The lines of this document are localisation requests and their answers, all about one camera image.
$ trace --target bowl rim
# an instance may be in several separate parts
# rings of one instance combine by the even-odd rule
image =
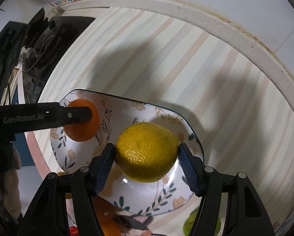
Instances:
[[[87,92],[92,92],[92,93],[97,93],[97,94],[103,94],[103,95],[106,95],[106,96],[109,96],[109,97],[120,98],[120,99],[124,99],[124,100],[127,100],[127,101],[132,101],[132,102],[138,102],[138,103],[142,103],[142,104],[146,104],[146,105],[149,105],[149,106],[158,107],[158,108],[161,108],[161,109],[165,109],[165,110],[174,112],[175,114],[177,114],[178,116],[180,116],[187,123],[187,125],[189,126],[192,134],[194,135],[194,137],[196,139],[196,142],[199,145],[199,148],[200,148],[200,151],[201,151],[201,155],[202,155],[202,162],[205,163],[205,155],[204,155],[204,150],[203,150],[202,144],[201,144],[199,138],[197,137],[196,133],[194,132],[193,128],[191,127],[191,125],[188,123],[188,121],[180,113],[178,113],[178,112],[176,112],[176,111],[174,111],[174,110],[172,110],[170,108],[163,107],[163,106],[158,106],[158,105],[150,104],[150,103],[147,103],[147,102],[142,102],[142,101],[131,99],[131,98],[120,97],[120,96],[116,96],[116,95],[112,95],[112,94],[108,94],[108,93],[104,93],[104,92],[99,92],[99,91],[94,91],[94,90],[86,90],[86,89],[80,89],[80,88],[71,90],[69,93],[67,93],[61,99],[61,101],[59,103],[61,103],[65,99],[65,97],[67,97],[67,95],[71,94],[73,91],[76,91],[76,90],[82,90],[82,91],[87,91]]]

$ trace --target bolt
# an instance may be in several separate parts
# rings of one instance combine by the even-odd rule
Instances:
[[[211,173],[213,171],[213,167],[207,166],[205,167],[205,171]]]
[[[246,174],[245,173],[243,173],[243,172],[240,172],[239,174],[238,174],[238,176],[240,177],[240,178],[245,178],[246,177]]]
[[[88,172],[88,170],[89,170],[89,168],[87,166],[83,166],[80,168],[80,172],[82,172],[82,173],[86,173],[86,172]]]
[[[49,173],[48,174],[48,179],[55,178],[55,175],[56,175],[56,173],[54,173],[54,172]]]

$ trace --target dish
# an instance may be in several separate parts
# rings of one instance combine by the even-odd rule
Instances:
[[[89,90],[71,91],[60,105],[67,106],[77,98],[85,98],[96,106],[101,125],[96,135],[86,142],[73,141],[65,134],[63,127],[51,129],[53,154],[66,173],[74,173],[80,167],[89,165],[107,143],[115,144],[124,129],[142,121],[168,128],[181,143],[187,144],[193,155],[201,157],[197,136],[187,121],[172,110]],[[154,183],[133,181],[114,163],[106,185],[99,194],[117,207],[145,216],[173,211],[184,205],[192,195],[178,159],[169,173]]]

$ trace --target white ceramic bowl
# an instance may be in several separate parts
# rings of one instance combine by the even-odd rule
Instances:
[[[115,144],[124,129],[134,123],[150,121],[164,126],[186,143],[193,155],[201,157],[198,138],[187,121],[172,110],[88,90],[73,90],[60,102],[67,106],[77,98],[91,101],[100,117],[100,129],[86,142],[75,142],[63,127],[51,129],[50,139],[57,163],[66,173],[74,173],[101,154],[107,143]],[[100,197],[115,206],[139,215],[159,215],[184,205],[190,191],[183,170],[176,160],[170,172],[154,183],[139,183],[125,176],[114,163]]]

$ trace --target orange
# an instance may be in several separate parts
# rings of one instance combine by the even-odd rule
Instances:
[[[57,175],[58,176],[65,176],[67,175],[64,171],[60,171],[60,172],[57,172]]]
[[[65,133],[76,142],[90,140],[98,131],[100,120],[98,110],[89,100],[79,98],[72,101],[68,107],[88,106],[92,112],[92,118],[88,122],[73,123],[64,126]]]
[[[118,226],[117,222],[114,220],[111,220],[108,223],[100,224],[100,225],[103,230],[104,236],[120,236],[121,235],[121,229]]]
[[[100,197],[92,198],[93,206],[100,224],[108,223],[115,216],[116,207]]]

